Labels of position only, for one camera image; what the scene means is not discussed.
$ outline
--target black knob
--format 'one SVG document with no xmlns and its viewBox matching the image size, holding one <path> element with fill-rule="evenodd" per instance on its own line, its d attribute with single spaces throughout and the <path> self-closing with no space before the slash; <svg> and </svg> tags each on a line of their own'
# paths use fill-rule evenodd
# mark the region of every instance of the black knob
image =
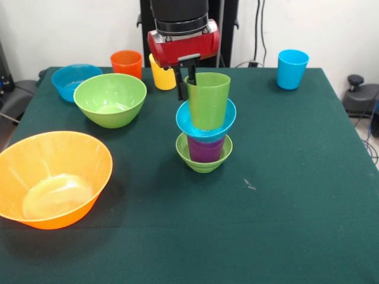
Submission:
<svg viewBox="0 0 379 284">
<path fill-rule="evenodd" d="M 363 84 L 363 82 L 365 82 L 363 77 L 360 75 L 350 75 L 348 77 L 348 81 L 349 81 L 350 85 L 352 85 L 354 87 L 358 87 L 360 84 Z"/>
</svg>

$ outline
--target green bowl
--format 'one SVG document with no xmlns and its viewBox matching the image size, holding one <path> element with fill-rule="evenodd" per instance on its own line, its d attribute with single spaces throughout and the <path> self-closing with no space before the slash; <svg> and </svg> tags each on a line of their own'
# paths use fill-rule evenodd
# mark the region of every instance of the green bowl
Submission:
<svg viewBox="0 0 379 284">
<path fill-rule="evenodd" d="M 146 86 L 125 74 L 104 74 L 82 82 L 73 99 L 94 123 L 105 128 L 127 125 L 139 113 L 146 97 Z"/>
<path fill-rule="evenodd" d="M 213 170 L 216 170 L 229 157 L 233 150 L 233 143 L 228 135 L 225 136 L 221 157 L 218 161 L 212 163 L 198 163 L 191 161 L 191 158 L 189 157 L 190 151 L 188 150 L 187 135 L 184 133 L 180 134 L 178 139 L 176 139 L 176 150 L 192 170 L 198 173 L 210 173 Z"/>
</svg>

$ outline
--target blue cup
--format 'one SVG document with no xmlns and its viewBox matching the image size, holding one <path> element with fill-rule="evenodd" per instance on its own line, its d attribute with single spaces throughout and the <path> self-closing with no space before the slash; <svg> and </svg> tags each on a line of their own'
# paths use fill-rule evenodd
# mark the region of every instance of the blue cup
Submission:
<svg viewBox="0 0 379 284">
<path fill-rule="evenodd" d="M 309 56 L 299 50 L 283 50 L 279 53 L 277 84 L 285 90 L 297 89 L 303 78 Z"/>
</svg>

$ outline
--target table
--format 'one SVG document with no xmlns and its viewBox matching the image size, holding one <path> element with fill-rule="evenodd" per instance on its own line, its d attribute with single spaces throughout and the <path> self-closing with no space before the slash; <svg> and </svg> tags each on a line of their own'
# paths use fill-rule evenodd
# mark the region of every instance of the table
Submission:
<svg viewBox="0 0 379 284">
<path fill-rule="evenodd" d="M 379 283 L 379 175 L 322 69 L 291 92 L 275 69 L 216 70 L 232 78 L 237 119 L 231 156 L 209 174 L 177 155 L 181 102 L 150 69 L 140 114 L 117 130 L 63 102 L 55 70 L 11 143 L 88 133 L 109 147 L 113 174 L 68 228 L 2 218 L 1 283 Z"/>
</svg>

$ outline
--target purple cup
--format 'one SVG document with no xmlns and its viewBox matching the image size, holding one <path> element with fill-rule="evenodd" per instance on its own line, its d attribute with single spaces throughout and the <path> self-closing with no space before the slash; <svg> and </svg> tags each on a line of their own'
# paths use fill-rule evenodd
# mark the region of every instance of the purple cup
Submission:
<svg viewBox="0 0 379 284">
<path fill-rule="evenodd" d="M 220 159 L 223 151 L 225 136 L 212 143 L 200 142 L 187 136 L 189 156 L 198 163 L 212 163 Z"/>
</svg>

